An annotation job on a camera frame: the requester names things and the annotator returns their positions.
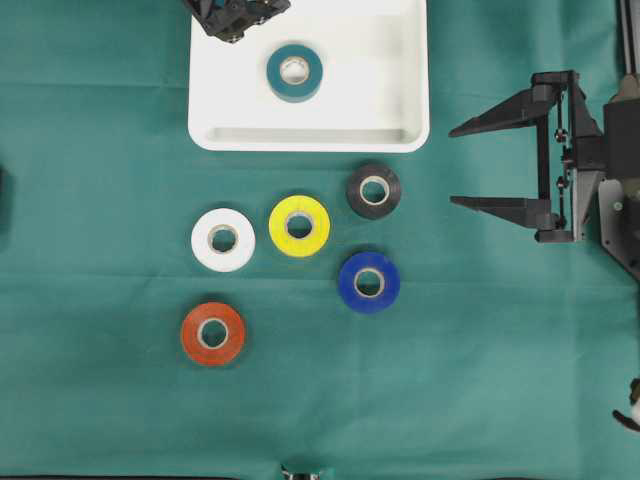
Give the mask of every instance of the tape roll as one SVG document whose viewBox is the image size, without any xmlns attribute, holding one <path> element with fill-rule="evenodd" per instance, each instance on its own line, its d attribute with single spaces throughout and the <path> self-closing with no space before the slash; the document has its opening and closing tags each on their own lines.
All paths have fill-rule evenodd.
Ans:
<svg viewBox="0 0 640 480">
<path fill-rule="evenodd" d="M 377 202 L 367 200 L 365 185 L 373 182 L 384 189 L 384 197 Z M 364 218 L 377 220 L 389 215 L 400 203 L 402 185 L 398 176 L 385 165 L 369 164 L 356 170 L 347 182 L 347 200 L 354 212 Z"/>
<path fill-rule="evenodd" d="M 235 237 L 233 247 L 222 252 L 213 246 L 213 238 L 220 230 L 228 230 Z M 191 249 L 198 261 L 216 272 L 233 272 L 245 266 L 256 248 L 256 235 L 251 222 L 240 212 L 219 208 L 204 214 L 191 232 Z"/>
<path fill-rule="evenodd" d="M 289 233 L 289 221 L 296 216 L 306 217 L 311 232 L 296 238 Z M 327 210 L 317 200 L 304 195 L 294 195 L 282 200 L 269 217 L 269 234 L 274 245 L 290 257 L 310 257 L 316 254 L 329 239 L 331 220 Z"/>
<path fill-rule="evenodd" d="M 204 328 L 212 322 L 220 323 L 226 331 L 225 338 L 215 347 L 209 346 L 204 339 Z M 244 320 L 224 303 L 205 303 L 191 310 L 182 323 L 180 333 L 185 353 L 205 367 L 230 363 L 242 351 L 245 337 Z"/>
<path fill-rule="evenodd" d="M 313 97 L 322 83 L 322 61 L 316 52 L 303 45 L 286 45 L 271 55 L 267 80 L 273 92 L 291 103 Z"/>
<path fill-rule="evenodd" d="M 374 273 L 380 289 L 366 295 L 358 289 L 358 277 Z M 358 253 L 345 262 L 338 279 L 340 296 L 349 308 L 359 313 L 373 314 L 389 308 L 400 293 L 400 274 L 395 265 L 381 253 Z"/>
</svg>

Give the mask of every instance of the green tablecloth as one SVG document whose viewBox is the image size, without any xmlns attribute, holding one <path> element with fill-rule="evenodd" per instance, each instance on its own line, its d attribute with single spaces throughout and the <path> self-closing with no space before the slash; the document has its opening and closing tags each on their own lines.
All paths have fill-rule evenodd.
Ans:
<svg viewBox="0 0 640 480">
<path fill-rule="evenodd" d="M 532 72 L 580 71 L 601 119 L 621 74 L 615 3 L 429 2 L 431 137 L 395 156 L 206 152 L 186 129 L 181 2 L 2 1 L 0 472 L 262 480 L 284 461 L 349 480 L 637 478 L 639 437 L 610 418 L 639 369 L 635 282 L 595 231 L 540 246 L 448 202 L 534 193 L 532 131 L 447 138 Z M 404 186 L 378 222 L 344 196 L 367 158 Z M 308 260 L 268 237 L 291 191 L 333 218 Z M 189 247 L 223 205 L 258 240 L 228 275 Z M 373 317 L 336 291 L 363 245 L 404 280 Z M 178 338 L 209 300 L 249 330 L 221 370 L 193 365 Z"/>
</svg>

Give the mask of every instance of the black tape roll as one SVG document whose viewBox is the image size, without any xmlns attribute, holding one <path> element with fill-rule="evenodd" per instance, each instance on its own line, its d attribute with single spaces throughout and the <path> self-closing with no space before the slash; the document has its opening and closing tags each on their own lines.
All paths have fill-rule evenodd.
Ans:
<svg viewBox="0 0 640 480">
<path fill-rule="evenodd" d="M 384 198 L 377 203 L 364 198 L 364 186 L 369 182 L 380 184 L 385 191 Z M 389 215 L 400 203 L 402 185 L 398 176 L 385 165 L 368 164 L 356 170 L 347 183 L 347 200 L 353 211 L 370 220 Z"/>
</svg>

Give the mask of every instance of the white plastic tray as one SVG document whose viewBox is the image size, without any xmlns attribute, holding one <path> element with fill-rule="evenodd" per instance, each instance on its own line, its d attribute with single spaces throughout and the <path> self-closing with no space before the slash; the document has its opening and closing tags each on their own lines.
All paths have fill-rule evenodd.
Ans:
<svg viewBox="0 0 640 480">
<path fill-rule="evenodd" d="M 426 0 L 293 0 L 235 45 L 191 34 L 189 133 L 207 150 L 411 152 L 429 135 Z M 300 43 L 324 67 L 320 90 L 291 104 L 266 78 Z"/>
</svg>

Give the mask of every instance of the orange tape roll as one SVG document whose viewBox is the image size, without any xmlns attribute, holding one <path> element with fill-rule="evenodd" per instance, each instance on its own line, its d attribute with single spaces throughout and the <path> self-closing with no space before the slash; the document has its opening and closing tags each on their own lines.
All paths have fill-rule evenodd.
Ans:
<svg viewBox="0 0 640 480">
<path fill-rule="evenodd" d="M 210 323 L 219 323 L 225 329 L 225 337 L 215 347 L 204 339 L 204 328 Z M 182 348 L 194 362 L 205 367 L 220 367 L 230 363 L 242 351 L 246 328 L 238 312 L 224 303 L 199 305 L 182 323 Z"/>
</svg>

